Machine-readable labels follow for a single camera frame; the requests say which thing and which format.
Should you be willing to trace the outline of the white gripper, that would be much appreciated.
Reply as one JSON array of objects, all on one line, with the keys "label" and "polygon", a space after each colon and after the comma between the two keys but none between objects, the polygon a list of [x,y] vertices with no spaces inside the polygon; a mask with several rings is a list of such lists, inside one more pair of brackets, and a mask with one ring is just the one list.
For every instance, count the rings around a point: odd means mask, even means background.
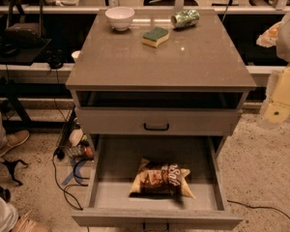
[{"label": "white gripper", "polygon": [[[280,23],[277,22],[262,35],[256,43],[263,47],[276,45]],[[268,79],[266,98],[260,108],[257,121],[262,129],[271,130],[280,126],[290,115],[290,63],[279,72],[273,71]]]}]

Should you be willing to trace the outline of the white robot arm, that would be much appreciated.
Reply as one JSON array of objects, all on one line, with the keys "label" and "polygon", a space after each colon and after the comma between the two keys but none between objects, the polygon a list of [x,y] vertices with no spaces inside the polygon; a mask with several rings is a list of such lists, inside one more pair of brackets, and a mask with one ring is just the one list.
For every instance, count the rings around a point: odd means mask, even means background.
[{"label": "white robot arm", "polygon": [[290,11],[259,36],[256,43],[263,47],[274,46],[277,57],[287,62],[283,71],[270,74],[260,109],[259,126],[271,130],[290,115]]}]

